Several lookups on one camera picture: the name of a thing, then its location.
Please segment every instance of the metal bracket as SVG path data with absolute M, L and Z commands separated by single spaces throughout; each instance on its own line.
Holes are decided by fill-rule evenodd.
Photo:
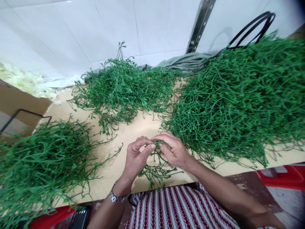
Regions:
M 194 25 L 191 39 L 188 43 L 188 48 L 185 54 L 195 52 L 200 38 L 203 34 L 204 28 L 206 27 L 207 21 L 211 15 L 212 9 L 214 8 L 216 0 L 202 0 L 199 5 L 199 11 L 197 13 L 197 20 Z

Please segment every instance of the hand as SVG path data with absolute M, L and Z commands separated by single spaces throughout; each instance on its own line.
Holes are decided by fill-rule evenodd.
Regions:
M 154 136 L 152 140 L 154 139 L 165 141 L 172 148 L 169 149 L 166 144 L 161 144 L 159 146 L 171 165 L 188 171 L 188 168 L 196 161 L 196 159 L 188 153 L 182 141 L 171 132 L 163 131 L 161 134 Z
M 140 148 L 144 145 L 146 145 L 145 149 L 140 152 Z M 133 182 L 144 169 L 147 158 L 155 148 L 153 141 L 144 136 L 138 137 L 135 142 L 130 143 L 127 147 L 125 169 L 122 176 Z

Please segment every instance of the red plastic stool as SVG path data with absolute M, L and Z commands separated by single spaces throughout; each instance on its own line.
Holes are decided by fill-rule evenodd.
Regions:
M 261 171 L 256 171 L 266 186 L 305 191 L 305 166 L 284 165 L 287 173 L 277 173 L 278 177 L 267 177 Z
M 56 208 L 52 215 L 42 215 L 32 220 L 29 229 L 50 229 L 75 212 L 70 206 Z

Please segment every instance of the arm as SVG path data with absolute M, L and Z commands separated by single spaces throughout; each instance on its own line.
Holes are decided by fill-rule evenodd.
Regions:
M 146 137 L 139 137 L 127 147 L 126 163 L 123 174 L 113 186 L 113 194 L 117 197 L 126 196 L 137 175 L 144 169 L 147 158 L 156 146 Z M 118 228 L 122 220 L 126 202 L 112 202 L 109 195 L 94 214 L 87 229 Z
M 240 190 L 233 183 L 215 171 L 207 168 L 185 149 L 182 141 L 170 132 L 162 132 L 153 139 L 165 141 L 160 146 L 168 162 L 193 174 L 204 186 L 207 192 L 227 210 L 241 228 L 259 228 L 272 226 L 285 229 L 285 226 L 266 207 L 254 198 Z

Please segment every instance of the finger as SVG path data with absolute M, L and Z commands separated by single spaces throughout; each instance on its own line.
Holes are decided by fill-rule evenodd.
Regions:
M 169 137 L 168 135 L 165 135 L 165 134 L 156 135 L 152 138 L 152 140 L 165 141 L 172 148 L 177 145 L 176 140 L 174 140 L 173 138 L 171 138 L 171 137 Z
M 154 151 L 155 148 L 156 148 L 155 144 L 149 144 L 148 146 L 145 147 L 145 149 L 141 152 L 141 154 L 143 154 L 144 157 L 148 157 L 150 153 Z
M 164 153 L 166 159 L 168 160 L 171 156 L 174 156 L 173 152 L 166 146 L 166 144 L 162 144 L 160 146 L 160 150 Z
M 136 139 L 136 141 L 139 140 L 139 139 L 142 139 L 142 138 L 146 138 L 146 137 L 144 137 L 144 136 L 138 137 L 138 138 Z
M 138 140 L 133 142 L 132 147 L 136 150 L 139 150 L 142 146 L 149 145 L 149 144 L 152 144 L 152 143 L 153 143 L 152 140 L 149 140 L 147 137 L 144 137 L 144 138 L 139 138 Z
M 175 136 L 174 136 L 171 132 L 169 132 L 169 131 L 163 131 L 161 134 L 165 134 L 165 135 L 167 135 L 167 136 L 169 136 L 169 137 L 171 137 L 171 138 L 173 138 L 173 139 L 175 139 L 175 140 L 177 140 L 177 141 L 181 141 L 180 138 L 175 137 Z

